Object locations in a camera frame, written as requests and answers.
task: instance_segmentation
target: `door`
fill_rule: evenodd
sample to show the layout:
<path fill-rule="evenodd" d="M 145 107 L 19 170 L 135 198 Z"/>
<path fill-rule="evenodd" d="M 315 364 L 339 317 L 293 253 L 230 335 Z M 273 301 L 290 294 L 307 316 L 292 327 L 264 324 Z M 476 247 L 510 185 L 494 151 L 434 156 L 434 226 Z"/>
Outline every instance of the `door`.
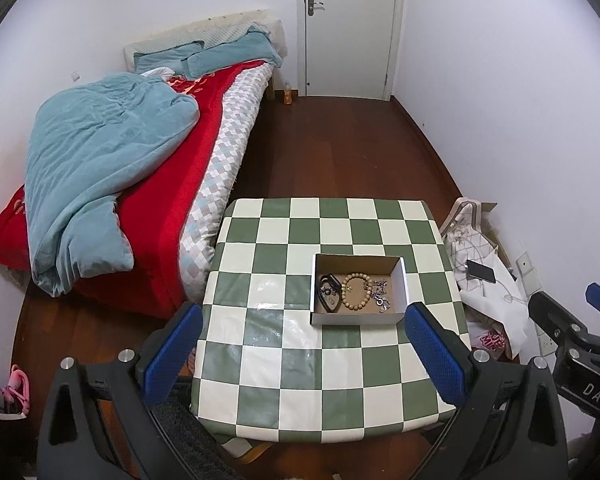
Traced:
<path fill-rule="evenodd" d="M 395 0 L 304 1 L 306 94 L 382 99 Z"/>

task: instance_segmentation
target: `smartphone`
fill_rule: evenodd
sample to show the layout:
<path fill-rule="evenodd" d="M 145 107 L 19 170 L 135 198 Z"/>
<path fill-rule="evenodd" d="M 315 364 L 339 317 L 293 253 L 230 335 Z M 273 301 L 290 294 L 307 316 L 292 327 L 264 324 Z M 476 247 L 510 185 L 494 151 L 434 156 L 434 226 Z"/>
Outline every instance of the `smartphone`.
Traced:
<path fill-rule="evenodd" d="M 491 267 L 484 266 L 473 260 L 466 261 L 466 273 L 472 278 L 478 278 L 485 282 L 495 283 L 496 275 Z"/>

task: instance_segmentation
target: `bottle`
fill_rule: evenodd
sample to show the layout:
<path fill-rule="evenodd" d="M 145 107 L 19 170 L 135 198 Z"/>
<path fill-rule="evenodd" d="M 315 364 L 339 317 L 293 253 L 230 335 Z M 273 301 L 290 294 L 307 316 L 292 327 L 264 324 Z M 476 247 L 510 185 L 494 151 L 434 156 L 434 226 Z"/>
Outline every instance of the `bottle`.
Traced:
<path fill-rule="evenodd" d="M 285 82 L 285 105 L 291 104 L 291 85 L 289 81 Z"/>

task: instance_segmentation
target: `green and white tablecloth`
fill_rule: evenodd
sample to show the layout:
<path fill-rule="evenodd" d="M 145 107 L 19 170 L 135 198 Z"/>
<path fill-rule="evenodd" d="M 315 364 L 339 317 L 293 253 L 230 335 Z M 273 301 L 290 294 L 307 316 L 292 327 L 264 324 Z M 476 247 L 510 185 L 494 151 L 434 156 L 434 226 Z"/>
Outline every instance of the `green and white tablecloth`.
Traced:
<path fill-rule="evenodd" d="M 402 322 L 310 324 L 315 253 L 402 256 L 410 301 L 423 301 L 469 345 L 424 202 L 240 199 L 224 213 L 206 286 L 192 412 L 222 441 L 268 442 L 358 440 L 448 416 L 453 407 L 440 399 Z"/>

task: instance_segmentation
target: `open box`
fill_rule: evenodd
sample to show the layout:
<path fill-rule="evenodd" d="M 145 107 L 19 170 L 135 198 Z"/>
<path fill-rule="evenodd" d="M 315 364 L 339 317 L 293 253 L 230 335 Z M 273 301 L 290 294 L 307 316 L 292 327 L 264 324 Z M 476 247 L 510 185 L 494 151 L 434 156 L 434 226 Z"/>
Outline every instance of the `open box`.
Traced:
<path fill-rule="evenodd" d="M 337 312 L 327 312 L 317 295 L 316 284 L 324 274 L 333 274 L 343 283 L 348 274 L 362 272 L 371 281 L 386 280 L 386 293 L 390 307 L 380 312 L 371 298 L 361 310 L 349 310 L 340 304 Z M 350 256 L 345 254 L 314 254 L 311 275 L 311 324 L 313 325 L 391 325 L 404 317 L 409 304 L 409 289 L 404 270 L 404 260 L 398 256 Z M 363 291 L 357 291 L 360 298 Z"/>

